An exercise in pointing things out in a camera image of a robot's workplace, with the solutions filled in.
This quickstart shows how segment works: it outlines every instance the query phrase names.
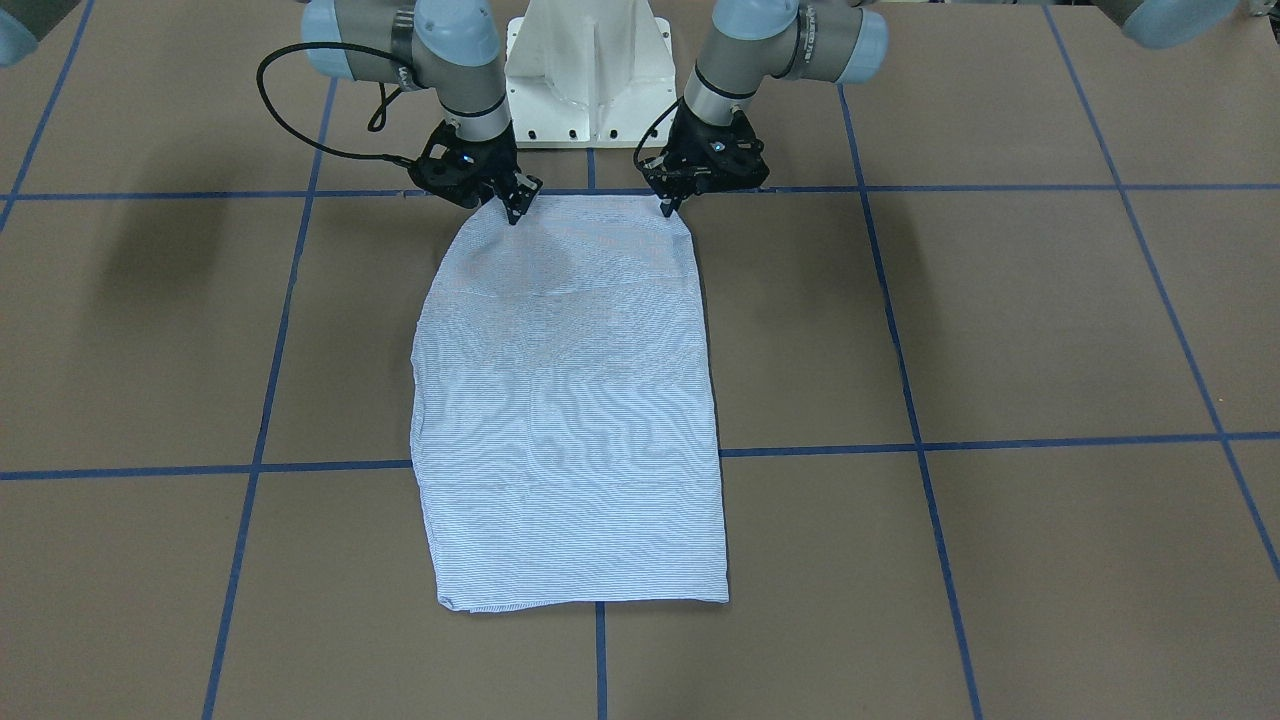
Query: striped cloth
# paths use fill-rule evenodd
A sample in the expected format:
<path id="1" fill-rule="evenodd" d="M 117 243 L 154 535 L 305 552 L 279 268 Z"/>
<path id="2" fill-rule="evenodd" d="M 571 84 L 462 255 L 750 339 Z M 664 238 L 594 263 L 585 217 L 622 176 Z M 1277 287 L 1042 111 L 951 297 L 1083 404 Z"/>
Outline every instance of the striped cloth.
<path id="1" fill-rule="evenodd" d="M 413 341 L 411 450 L 440 605 L 728 602 L 692 240 L 652 197 L 489 202 Z"/>

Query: white bracket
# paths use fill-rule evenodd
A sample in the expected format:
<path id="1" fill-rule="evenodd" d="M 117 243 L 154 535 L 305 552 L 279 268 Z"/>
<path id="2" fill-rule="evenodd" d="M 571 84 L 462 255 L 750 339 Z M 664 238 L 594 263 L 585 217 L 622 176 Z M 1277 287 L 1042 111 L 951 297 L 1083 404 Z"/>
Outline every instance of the white bracket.
<path id="1" fill-rule="evenodd" d="M 530 0 L 507 26 L 518 147 L 635 147 L 676 97 L 671 23 L 648 0 Z"/>

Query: towel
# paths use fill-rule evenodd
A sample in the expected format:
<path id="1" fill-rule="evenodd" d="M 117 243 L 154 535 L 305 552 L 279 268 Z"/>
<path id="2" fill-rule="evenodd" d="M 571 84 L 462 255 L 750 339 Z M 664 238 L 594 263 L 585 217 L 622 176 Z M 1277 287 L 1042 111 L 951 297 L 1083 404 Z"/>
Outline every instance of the towel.
<path id="1" fill-rule="evenodd" d="M 411 454 L 440 605 L 728 602 L 692 238 L 652 197 L 462 225 L 413 340 Z"/>

